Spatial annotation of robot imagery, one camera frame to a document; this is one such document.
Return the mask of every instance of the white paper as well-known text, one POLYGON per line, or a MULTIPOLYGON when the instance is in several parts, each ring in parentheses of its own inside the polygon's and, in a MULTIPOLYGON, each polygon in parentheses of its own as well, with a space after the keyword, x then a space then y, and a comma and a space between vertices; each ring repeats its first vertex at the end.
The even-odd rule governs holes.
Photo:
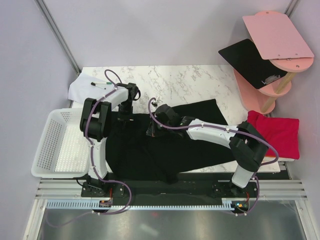
POLYGON ((82 72, 77 79, 71 83, 69 87, 68 98, 72 101, 83 104, 87 98, 99 99, 114 89, 113 84, 98 84, 99 87, 97 87, 92 86, 92 82, 106 83, 107 81, 89 76, 82 72))

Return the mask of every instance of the pink clipboard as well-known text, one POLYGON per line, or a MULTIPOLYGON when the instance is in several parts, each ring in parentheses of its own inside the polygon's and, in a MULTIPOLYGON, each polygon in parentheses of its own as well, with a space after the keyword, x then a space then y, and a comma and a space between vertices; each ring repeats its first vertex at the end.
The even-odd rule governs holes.
POLYGON ((287 15, 267 14, 242 18, 262 59, 315 56, 287 15))

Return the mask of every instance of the red cloth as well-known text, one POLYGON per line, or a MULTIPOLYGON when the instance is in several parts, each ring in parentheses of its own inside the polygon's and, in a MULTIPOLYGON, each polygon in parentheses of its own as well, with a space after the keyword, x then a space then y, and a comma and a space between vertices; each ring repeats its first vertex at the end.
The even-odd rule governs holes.
MULTIPOLYGON (((256 111, 248 112, 248 123, 273 146, 282 158, 299 159, 299 119, 265 117, 256 111)), ((269 149, 266 156, 275 156, 269 149)))

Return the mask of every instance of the black t-shirt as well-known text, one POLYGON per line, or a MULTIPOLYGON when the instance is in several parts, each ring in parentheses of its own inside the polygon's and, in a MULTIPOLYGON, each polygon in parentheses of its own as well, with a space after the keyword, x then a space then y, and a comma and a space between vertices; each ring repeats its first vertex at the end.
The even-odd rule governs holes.
MULTIPOLYGON (((181 117, 227 125, 215 99, 173 109, 181 117)), ((212 142, 179 138, 175 134, 147 136, 149 114, 134 114, 134 121, 127 122, 125 127, 117 121, 117 116, 117 112, 112 112, 105 158, 113 173, 120 178, 173 183, 178 173, 235 160, 229 148, 212 142)))

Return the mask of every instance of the table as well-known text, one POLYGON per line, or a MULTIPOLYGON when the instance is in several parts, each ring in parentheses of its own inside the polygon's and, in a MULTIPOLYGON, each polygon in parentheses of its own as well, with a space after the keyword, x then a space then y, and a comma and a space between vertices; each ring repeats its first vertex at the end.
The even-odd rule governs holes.
MULTIPOLYGON (((248 111, 241 104, 230 65, 84 67, 82 72, 106 81, 105 69, 115 71, 122 82, 136 83, 139 87, 141 98, 133 102, 133 113, 148 113, 147 104, 152 97, 171 107, 216 99, 229 125, 237 125, 247 120, 248 111)), ((108 76, 117 82, 112 73, 108 76)), ((72 107, 81 108, 82 104, 74 102, 72 107)), ((272 157, 266 157, 263 161, 271 160, 272 157)), ((236 161, 231 161, 189 172, 233 173, 237 165, 236 161)), ((280 172, 280 167, 276 162, 262 166, 259 172, 276 173, 280 172)))

